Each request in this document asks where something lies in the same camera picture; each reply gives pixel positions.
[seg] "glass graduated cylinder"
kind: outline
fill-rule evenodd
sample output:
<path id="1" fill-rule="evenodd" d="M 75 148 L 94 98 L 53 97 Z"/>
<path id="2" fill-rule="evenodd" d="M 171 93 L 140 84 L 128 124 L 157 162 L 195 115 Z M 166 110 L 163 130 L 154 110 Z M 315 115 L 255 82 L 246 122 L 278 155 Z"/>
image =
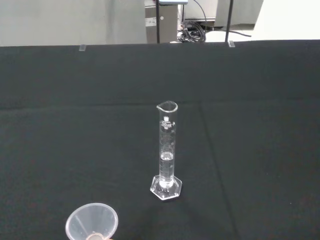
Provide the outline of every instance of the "glass graduated cylinder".
<path id="1" fill-rule="evenodd" d="M 150 191 L 162 201 L 180 195 L 182 181 L 175 176 L 175 151 L 178 105 L 165 101 L 159 110 L 159 175 L 153 177 Z"/>

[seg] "black fabric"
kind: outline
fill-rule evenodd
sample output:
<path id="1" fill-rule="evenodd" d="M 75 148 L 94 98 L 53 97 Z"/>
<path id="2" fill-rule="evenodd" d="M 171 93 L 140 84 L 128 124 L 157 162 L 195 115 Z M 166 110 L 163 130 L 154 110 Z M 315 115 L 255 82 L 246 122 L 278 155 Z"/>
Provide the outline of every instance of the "black fabric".
<path id="1" fill-rule="evenodd" d="M 204 109 L 242 239 L 320 239 L 320 101 Z"/>
<path id="2" fill-rule="evenodd" d="M 102 202 L 121 239 L 319 239 L 320 41 L 0 48 L 0 238 L 67 239 Z M 150 192 L 178 102 L 178 199 Z"/>

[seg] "white clip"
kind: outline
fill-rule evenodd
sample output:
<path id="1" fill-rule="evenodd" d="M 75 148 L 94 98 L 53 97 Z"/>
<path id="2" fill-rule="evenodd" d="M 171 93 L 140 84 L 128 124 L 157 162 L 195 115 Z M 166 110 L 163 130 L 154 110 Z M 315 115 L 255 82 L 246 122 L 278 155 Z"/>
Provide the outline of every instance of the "white clip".
<path id="1" fill-rule="evenodd" d="M 87 48 L 87 45 L 81 44 L 79 47 L 79 51 L 84 52 L 86 50 L 86 48 Z"/>
<path id="2" fill-rule="evenodd" d="M 229 44 L 229 47 L 230 47 L 230 48 L 235 48 L 235 47 L 236 47 L 234 41 L 232 41 L 232 40 L 229 40 L 229 41 L 228 41 L 228 44 Z"/>

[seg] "gray wall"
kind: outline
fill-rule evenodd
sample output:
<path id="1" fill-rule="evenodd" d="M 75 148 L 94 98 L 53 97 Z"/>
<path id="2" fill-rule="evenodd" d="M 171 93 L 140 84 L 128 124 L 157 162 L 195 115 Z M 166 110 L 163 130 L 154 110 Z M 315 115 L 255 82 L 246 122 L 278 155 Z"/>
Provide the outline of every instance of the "gray wall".
<path id="1" fill-rule="evenodd" d="M 0 46 L 146 42 L 144 0 L 0 0 Z"/>

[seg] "plastic funnel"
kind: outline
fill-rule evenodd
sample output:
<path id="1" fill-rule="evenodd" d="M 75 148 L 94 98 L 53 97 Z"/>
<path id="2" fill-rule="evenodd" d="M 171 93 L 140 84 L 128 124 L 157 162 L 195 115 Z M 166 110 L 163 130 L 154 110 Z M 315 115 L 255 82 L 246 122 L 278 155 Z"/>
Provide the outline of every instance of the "plastic funnel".
<path id="1" fill-rule="evenodd" d="M 68 218 L 65 232 L 70 240 L 107 240 L 118 227 L 116 211 L 103 203 L 79 207 Z"/>

